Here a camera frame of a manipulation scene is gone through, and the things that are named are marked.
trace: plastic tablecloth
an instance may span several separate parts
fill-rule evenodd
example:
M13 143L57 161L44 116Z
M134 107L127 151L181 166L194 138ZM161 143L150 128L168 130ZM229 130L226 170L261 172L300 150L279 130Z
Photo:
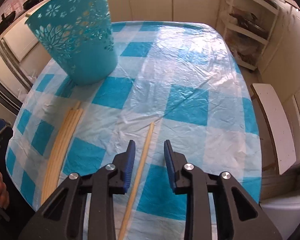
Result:
M105 80L76 86L51 59L23 103L6 162L26 201L35 210L40 207L54 140L67 109L80 100L84 114L59 183L71 172L86 175L111 163L133 139L132 184L149 124L155 122L127 239L183 239L186 195L174 195L169 186L163 155L167 139L205 172L232 173L258 202L258 127L248 89L222 37L205 24L121 22L112 28L118 65ZM114 195L116 230L130 190ZM213 206L211 217L215 224Z

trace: white shelf unit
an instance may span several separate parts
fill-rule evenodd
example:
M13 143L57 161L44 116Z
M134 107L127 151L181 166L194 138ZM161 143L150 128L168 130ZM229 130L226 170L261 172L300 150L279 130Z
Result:
M266 49L266 46L268 45L269 43L269 40L271 38L271 34L273 32L273 29L274 29L274 26L277 22L277 19L278 19L278 15L280 13L280 11L277 9L277 8L274 8L273 6L271 6L269 3L267 3L266 1L264 0L252 0L254 1L255 3L258 3L259 5L261 5L263 8L265 8L266 10L272 12L274 14L274 20L272 22L272 25L271 25L271 28L270 28L270 31L269 31L269 35L268 35L268 38L267 39L264 39L244 28L241 28L235 24L232 24L229 22L230 20L230 13L232 12L233 10L233 7L234 7L234 0L224 0L225 3L228 5L228 9L227 9L227 12L228 12L228 17L226 19L222 19L222 17L219 15L219 19L222 19L222 22L224 23L225 25L225 28L224 28L224 31L223 31L223 39L225 40L226 39L226 34L227 34L227 30L232 30L232 31L235 31L237 33L241 33L241 34L244 34L245 36L248 36L258 42L260 42L262 45L263 45L263 48L261 50L261 53L258 57L258 59L256 60L258 62L258 60L262 57L265 49ZM256 66L253 66L247 62L244 62L242 60L237 60L237 64L240 65L240 66L243 66L245 68L248 68L250 70L256 70Z

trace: frying pan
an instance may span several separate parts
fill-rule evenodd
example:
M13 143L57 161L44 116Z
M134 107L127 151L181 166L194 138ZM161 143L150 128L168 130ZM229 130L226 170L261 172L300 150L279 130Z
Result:
M8 14L7 17L4 17L4 13L1 15L2 22L0 22L0 34L2 34L11 23L13 23L15 17L16 11L13 11L12 13Z
M23 4L23 8L25 10L29 10L30 8L32 8L33 6L35 6L36 4L38 4L41 1L42 0L26 0L25 3Z
M239 14L231 13L230 15L232 17L237 18L239 27L250 31L255 35L258 35L259 37L264 38L265 40L268 38L269 33L266 30L259 27L258 25L255 25L254 23L248 21Z

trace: wooden bench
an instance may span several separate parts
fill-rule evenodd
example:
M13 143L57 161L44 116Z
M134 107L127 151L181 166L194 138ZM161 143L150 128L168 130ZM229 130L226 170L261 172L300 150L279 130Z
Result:
M296 162L293 137L286 114L271 85L253 83L251 89L253 91L251 99L258 101L274 150L275 162L264 167L262 170L275 167L277 173L283 174Z

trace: metal screw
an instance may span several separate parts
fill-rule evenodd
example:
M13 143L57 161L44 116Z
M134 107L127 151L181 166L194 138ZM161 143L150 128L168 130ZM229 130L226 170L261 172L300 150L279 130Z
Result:
M194 165L191 164L191 163L186 163L184 168L187 170L187 171L192 171L194 169Z
M112 163L109 163L106 165L106 170L113 171L115 169L115 165Z
M76 172L73 172L69 175L69 179L77 179L79 177L79 174Z
M221 173L221 176L224 178L224 179L230 179L231 178L231 174L227 171L224 171L223 173Z

